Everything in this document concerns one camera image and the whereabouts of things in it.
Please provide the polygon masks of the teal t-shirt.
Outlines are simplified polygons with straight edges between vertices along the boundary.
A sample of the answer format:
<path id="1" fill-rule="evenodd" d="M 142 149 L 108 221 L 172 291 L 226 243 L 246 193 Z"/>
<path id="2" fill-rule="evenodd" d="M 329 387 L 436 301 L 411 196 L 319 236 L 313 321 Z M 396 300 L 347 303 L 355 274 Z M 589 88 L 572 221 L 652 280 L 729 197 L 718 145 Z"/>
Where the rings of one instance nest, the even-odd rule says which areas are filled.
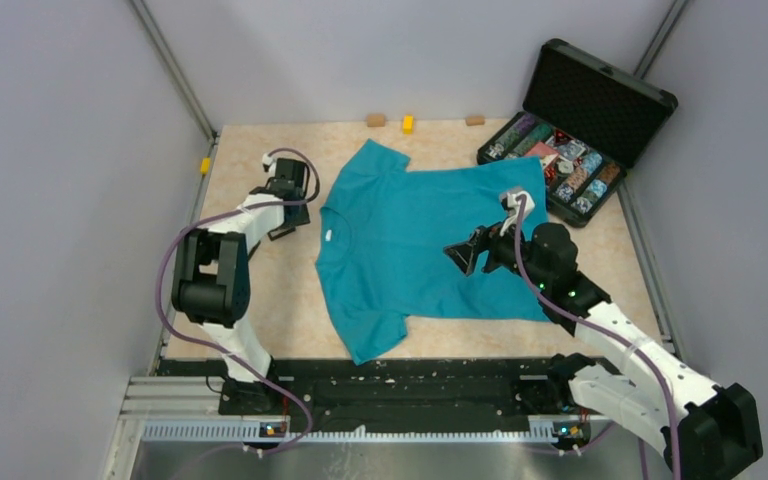
<path id="1" fill-rule="evenodd" d="M 501 195 L 528 192 L 530 233 L 548 219 L 534 157 L 412 171 L 407 155 L 366 141 L 341 169 L 321 208 L 316 270 L 331 322 L 356 364 L 395 348 L 410 316 L 541 321 L 520 278 L 501 271 L 463 274 L 445 255 L 481 225 L 506 217 Z"/>

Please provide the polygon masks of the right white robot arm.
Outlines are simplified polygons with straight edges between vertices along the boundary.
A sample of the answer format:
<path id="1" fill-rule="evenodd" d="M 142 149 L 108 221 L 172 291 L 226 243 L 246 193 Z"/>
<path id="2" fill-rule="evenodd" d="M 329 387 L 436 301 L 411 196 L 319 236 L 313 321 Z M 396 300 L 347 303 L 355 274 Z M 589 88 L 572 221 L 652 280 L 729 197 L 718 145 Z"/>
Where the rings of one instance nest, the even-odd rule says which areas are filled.
<path id="1" fill-rule="evenodd" d="M 610 373 L 581 354 L 553 361 L 546 385 L 560 412 L 577 407 L 606 416 L 657 450 L 676 479 L 734 479 L 763 457 L 754 396 L 695 371 L 641 330 L 579 269 L 567 228 L 542 223 L 523 231 L 535 202 L 516 187 L 500 196 L 505 220 L 477 227 L 444 253 L 471 275 L 503 268 L 520 276 L 550 321 L 601 352 Z"/>

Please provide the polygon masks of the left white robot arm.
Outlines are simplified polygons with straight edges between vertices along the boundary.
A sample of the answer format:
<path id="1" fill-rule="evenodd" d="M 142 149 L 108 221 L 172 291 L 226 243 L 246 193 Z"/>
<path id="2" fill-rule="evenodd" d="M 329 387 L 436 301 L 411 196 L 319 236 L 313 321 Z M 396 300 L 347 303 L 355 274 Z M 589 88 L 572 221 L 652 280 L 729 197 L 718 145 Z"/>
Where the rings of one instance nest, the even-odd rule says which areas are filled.
<path id="1" fill-rule="evenodd" d="M 247 317 L 251 304 L 250 259 L 263 240 L 274 241 L 310 222 L 309 203 L 320 192 L 311 160 L 292 148 L 262 158 L 268 178 L 233 210 L 185 228 L 169 252 L 174 259 L 173 308 L 208 336 L 229 379 L 245 383 L 243 401 L 257 413 L 279 404 L 280 386 L 267 376 L 272 357 Z"/>

